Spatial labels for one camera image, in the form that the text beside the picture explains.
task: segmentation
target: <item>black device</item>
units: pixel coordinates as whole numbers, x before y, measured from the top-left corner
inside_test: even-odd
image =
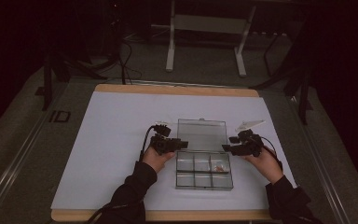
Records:
[[[168,138],[171,133],[171,129],[168,128],[166,125],[153,125],[147,130],[144,140],[144,146],[142,148],[139,161],[141,161],[144,157],[145,143],[147,140],[147,136],[152,129],[156,133],[150,138],[150,146],[153,147],[160,156],[167,152],[174,152],[182,148],[187,148],[188,142],[182,141],[180,138]]]
[[[232,144],[239,144],[235,146],[222,145],[223,149],[231,152],[233,156],[253,155],[258,157],[261,153],[261,147],[264,146],[260,135],[253,133],[250,129],[238,133],[238,136],[229,137],[228,140]]]

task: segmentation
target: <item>person's arm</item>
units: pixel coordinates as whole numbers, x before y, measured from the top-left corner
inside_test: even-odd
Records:
[[[173,152],[159,156],[150,147],[143,161],[135,163],[132,175],[116,189],[108,204],[111,209],[103,210],[96,223],[145,223],[144,196],[157,181],[157,173],[164,167],[164,163],[173,156]]]
[[[322,223],[307,207],[310,198],[302,188],[294,189],[283,174],[281,167],[267,150],[262,148],[259,157],[242,156],[263,175],[270,184],[266,185],[269,214],[285,224]]]

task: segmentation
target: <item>clear plastic box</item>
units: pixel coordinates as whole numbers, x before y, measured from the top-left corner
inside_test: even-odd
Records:
[[[232,175],[224,121],[179,119],[178,138],[188,141],[186,150],[177,151],[176,188],[232,190]]]

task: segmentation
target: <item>hand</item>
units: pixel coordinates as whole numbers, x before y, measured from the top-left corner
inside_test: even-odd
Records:
[[[164,168],[165,162],[174,156],[174,152],[165,153],[160,156],[155,149],[149,147],[145,152],[142,162],[151,166],[158,174],[158,172]]]
[[[281,167],[275,158],[273,158],[263,147],[261,149],[261,154],[258,157],[254,157],[253,155],[241,157],[250,162],[271,184],[275,184],[283,177]]]

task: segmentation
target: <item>white paper sheet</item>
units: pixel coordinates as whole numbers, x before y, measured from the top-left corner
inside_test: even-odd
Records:
[[[133,170],[156,121],[222,120],[227,137],[243,121],[265,120],[252,130],[276,148],[288,179],[295,183],[264,100],[258,97],[189,96],[94,92],[62,175],[52,209],[98,209]],[[166,163],[145,196],[146,210],[268,209],[268,181],[247,161],[230,155],[232,191],[175,189],[175,159]]]

